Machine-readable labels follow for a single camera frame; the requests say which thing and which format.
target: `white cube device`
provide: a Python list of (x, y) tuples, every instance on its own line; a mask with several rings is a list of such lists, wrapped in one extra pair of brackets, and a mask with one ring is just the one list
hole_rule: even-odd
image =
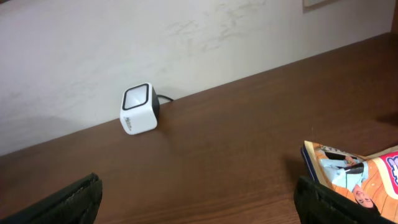
[(128, 134), (156, 128), (160, 104), (154, 87), (144, 83), (126, 90), (120, 110), (120, 122)]

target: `wooden surface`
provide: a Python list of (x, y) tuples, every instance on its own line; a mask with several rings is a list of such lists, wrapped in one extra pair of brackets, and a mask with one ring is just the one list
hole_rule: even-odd
[(391, 32), (398, 34), (398, 0), (396, 0), (396, 8), (394, 10), (394, 18), (392, 19)]
[(397, 87), (398, 40), (385, 34), (166, 103), (147, 133), (114, 120), (8, 154), (0, 217), (96, 172), (97, 223), (298, 223), (303, 141), (357, 154), (398, 144)]

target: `snack bag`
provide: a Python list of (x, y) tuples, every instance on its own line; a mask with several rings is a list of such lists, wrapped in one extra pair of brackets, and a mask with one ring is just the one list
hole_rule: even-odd
[(305, 141), (302, 156), (314, 181), (398, 222), (398, 146), (359, 156)]

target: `black cable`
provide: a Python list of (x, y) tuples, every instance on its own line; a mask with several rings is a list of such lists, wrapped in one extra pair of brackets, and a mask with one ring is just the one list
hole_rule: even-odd
[(164, 96), (164, 95), (157, 95), (157, 97), (160, 97), (160, 98), (165, 98), (166, 100), (169, 100), (169, 101), (174, 101), (173, 99), (171, 99), (170, 97), (168, 97), (168, 96)]

